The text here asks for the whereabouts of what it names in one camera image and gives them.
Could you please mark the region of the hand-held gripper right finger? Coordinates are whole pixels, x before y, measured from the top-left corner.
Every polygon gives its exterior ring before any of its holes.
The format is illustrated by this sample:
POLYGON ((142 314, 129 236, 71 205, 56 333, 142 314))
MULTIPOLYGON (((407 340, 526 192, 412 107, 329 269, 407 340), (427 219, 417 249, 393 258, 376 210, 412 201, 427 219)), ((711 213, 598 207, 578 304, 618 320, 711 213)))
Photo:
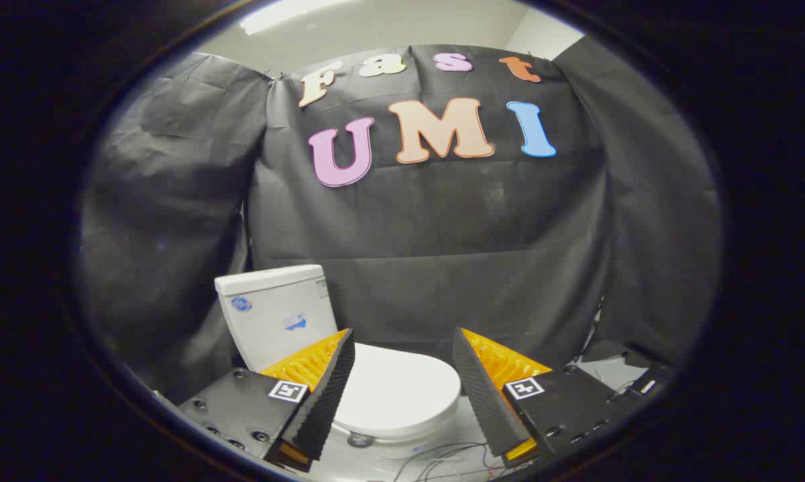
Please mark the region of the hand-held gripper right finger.
POLYGON ((572 457, 640 406, 583 370, 549 368, 462 327, 453 363, 488 448, 508 469, 572 457))

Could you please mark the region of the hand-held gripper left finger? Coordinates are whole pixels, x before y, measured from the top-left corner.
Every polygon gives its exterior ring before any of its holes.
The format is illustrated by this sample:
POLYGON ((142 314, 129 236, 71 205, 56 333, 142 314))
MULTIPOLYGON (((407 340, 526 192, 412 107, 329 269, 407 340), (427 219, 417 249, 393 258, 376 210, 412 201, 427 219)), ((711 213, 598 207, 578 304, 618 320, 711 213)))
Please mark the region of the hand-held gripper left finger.
POLYGON ((354 362, 354 334, 343 329, 261 372, 235 368, 179 411, 250 457, 307 472, 321 458, 354 362))

